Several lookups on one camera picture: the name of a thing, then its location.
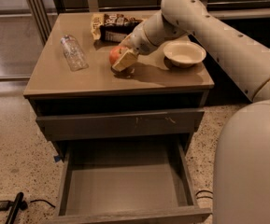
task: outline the desk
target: desk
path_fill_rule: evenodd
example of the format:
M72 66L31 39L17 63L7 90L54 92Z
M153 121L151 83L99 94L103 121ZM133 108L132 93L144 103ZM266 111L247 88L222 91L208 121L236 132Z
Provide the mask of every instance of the desk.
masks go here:
M204 220L210 212L197 206L184 155L214 86L210 75L202 63L172 66L165 44L128 73L113 74L108 53L117 44L93 41L91 15L59 15L24 91L42 133L64 160L49 223ZM65 34L82 46L88 69L70 71L60 45Z

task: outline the apple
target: apple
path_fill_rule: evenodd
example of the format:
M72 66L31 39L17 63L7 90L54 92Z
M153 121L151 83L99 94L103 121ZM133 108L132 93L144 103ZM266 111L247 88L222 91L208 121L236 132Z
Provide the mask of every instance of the apple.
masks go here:
M113 65L127 49L128 48L125 46L116 46L112 48L109 52L110 64Z

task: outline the tile floor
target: tile floor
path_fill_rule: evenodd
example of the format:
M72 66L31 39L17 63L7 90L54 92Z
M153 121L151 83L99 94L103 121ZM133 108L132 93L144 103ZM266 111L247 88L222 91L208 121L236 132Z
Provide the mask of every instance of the tile floor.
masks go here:
M41 50L32 18L0 18L0 75L30 75ZM210 69L214 69L213 77L220 77L215 65ZM25 85L26 82L0 82L0 200L14 201L22 191L29 208L19 212L15 223L36 224L51 218L54 209L46 203L30 201L45 199L57 203L63 164L55 162L56 151L36 126L36 116L22 96ZM219 78L187 154L195 191L212 190L220 130L247 103L227 77ZM212 206L210 199L198 201L202 207ZM0 223L6 222L7 214L0 212Z

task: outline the bowl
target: bowl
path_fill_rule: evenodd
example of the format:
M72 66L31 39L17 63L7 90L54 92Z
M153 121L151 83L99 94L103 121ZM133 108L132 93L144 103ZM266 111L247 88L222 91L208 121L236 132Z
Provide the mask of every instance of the bowl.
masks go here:
M206 51L191 41L172 41L163 48L163 53L173 65L188 68L200 63L206 57Z

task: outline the closed drawer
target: closed drawer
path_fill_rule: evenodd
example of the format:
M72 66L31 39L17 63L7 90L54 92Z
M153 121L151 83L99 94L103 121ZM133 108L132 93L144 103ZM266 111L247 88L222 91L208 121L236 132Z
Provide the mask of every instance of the closed drawer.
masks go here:
M194 223L199 208L178 135L71 141L47 223Z
M193 133L202 108L38 117L36 122L49 141Z

